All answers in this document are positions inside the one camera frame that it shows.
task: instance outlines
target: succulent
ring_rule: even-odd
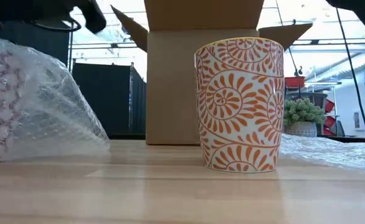
[[[309,98],[289,100],[285,102],[283,125],[289,126],[298,121],[309,121],[323,124],[326,119],[325,112],[315,106]]]

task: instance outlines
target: cup rim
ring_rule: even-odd
[[[205,44],[203,45],[202,47],[199,47],[196,51],[195,51],[195,55],[198,53],[198,51],[202,50],[204,47],[207,47],[208,45],[213,45],[213,44],[216,44],[216,43],[219,43],[219,42],[224,42],[224,41],[227,41],[227,40],[237,40],[237,39],[261,39],[261,40],[269,40],[269,41],[272,41],[276,44],[278,44],[279,46],[281,46],[283,49],[285,49],[282,44],[278,43],[277,41],[275,40],[271,40],[271,39],[268,39],[268,38],[263,38],[263,37],[233,37],[233,38],[227,38],[227,39],[222,39],[222,40],[217,40],[217,41],[213,41],[211,43],[208,43],[208,44]]]

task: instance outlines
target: table surface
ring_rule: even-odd
[[[202,165],[198,147],[113,141],[107,152],[0,163],[2,223],[365,223],[365,174],[281,157],[277,171]]]

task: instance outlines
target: cardboard box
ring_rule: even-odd
[[[147,144],[199,144],[194,53],[203,45],[233,37],[263,37],[285,48],[311,24],[256,30],[263,0],[145,0],[149,29],[113,8],[148,53]]]

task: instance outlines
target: orange swirl pattern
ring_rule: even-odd
[[[283,123],[283,47],[258,38],[222,40],[196,52],[195,68],[206,166],[274,170]]]

